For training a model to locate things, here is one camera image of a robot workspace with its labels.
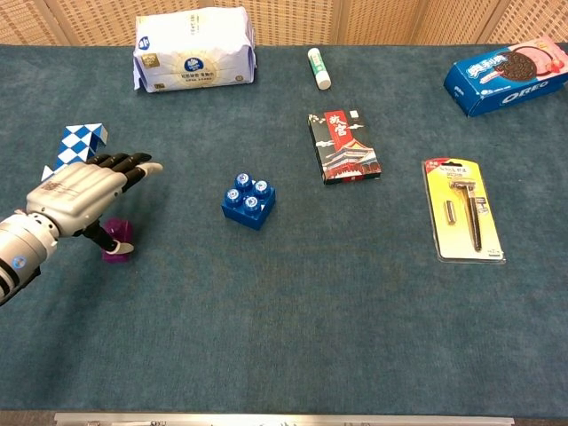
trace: glue stick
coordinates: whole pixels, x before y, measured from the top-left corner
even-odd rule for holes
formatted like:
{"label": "glue stick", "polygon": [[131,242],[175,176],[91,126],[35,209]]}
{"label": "glue stick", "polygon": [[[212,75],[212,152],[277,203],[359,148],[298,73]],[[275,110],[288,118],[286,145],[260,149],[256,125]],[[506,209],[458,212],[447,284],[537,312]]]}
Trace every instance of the glue stick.
{"label": "glue stick", "polygon": [[331,86],[331,79],[326,71],[326,66],[321,58],[320,49],[313,47],[308,50],[308,59],[312,66],[313,75],[316,77],[316,83],[320,90],[324,91]]}

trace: purple toy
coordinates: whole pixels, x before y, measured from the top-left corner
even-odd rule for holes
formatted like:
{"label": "purple toy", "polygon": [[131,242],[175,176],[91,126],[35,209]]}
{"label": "purple toy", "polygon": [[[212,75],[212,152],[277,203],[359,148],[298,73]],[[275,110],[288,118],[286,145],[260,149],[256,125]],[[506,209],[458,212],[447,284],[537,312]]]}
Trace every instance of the purple toy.
{"label": "purple toy", "polygon": [[[113,217],[108,219],[103,227],[115,240],[132,243],[132,225],[128,220]],[[128,262],[129,259],[130,253],[124,255],[109,255],[106,251],[103,251],[103,260],[110,264]]]}

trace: robotic hand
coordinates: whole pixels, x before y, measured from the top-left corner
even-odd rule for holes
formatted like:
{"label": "robotic hand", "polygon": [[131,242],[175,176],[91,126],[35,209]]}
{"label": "robotic hand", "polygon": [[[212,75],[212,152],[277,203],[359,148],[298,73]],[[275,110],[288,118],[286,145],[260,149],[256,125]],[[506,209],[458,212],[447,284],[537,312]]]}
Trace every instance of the robotic hand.
{"label": "robotic hand", "polygon": [[40,274],[59,238],[84,235],[110,255],[134,247],[114,240],[99,218],[121,193],[162,171],[149,154],[100,154],[74,162],[28,194],[26,211],[0,222],[0,306]]}

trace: razor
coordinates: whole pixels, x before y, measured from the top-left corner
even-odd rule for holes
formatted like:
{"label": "razor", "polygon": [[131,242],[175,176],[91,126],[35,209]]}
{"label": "razor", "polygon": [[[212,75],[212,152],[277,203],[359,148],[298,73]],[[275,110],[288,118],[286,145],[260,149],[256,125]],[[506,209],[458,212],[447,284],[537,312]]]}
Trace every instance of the razor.
{"label": "razor", "polygon": [[452,189],[462,191],[468,199],[469,228],[473,235],[473,246],[476,251],[481,250],[481,232],[479,230],[479,216],[476,205],[476,183],[471,180],[453,180],[450,183]]}

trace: table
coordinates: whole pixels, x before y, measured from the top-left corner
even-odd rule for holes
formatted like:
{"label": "table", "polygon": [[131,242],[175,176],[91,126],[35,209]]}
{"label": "table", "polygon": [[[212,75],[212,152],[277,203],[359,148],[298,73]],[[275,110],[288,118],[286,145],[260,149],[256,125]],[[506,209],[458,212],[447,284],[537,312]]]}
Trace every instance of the table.
{"label": "table", "polygon": [[[568,91],[466,118],[442,86],[493,46],[259,47],[253,84],[132,89],[131,48],[0,46],[1,214],[25,205],[64,126],[164,166],[105,217],[136,254],[84,238],[0,309],[0,408],[568,416]],[[324,186],[309,113],[358,108],[383,176]],[[421,161],[477,161],[505,265],[437,260]],[[260,232],[223,217],[268,179]]]}

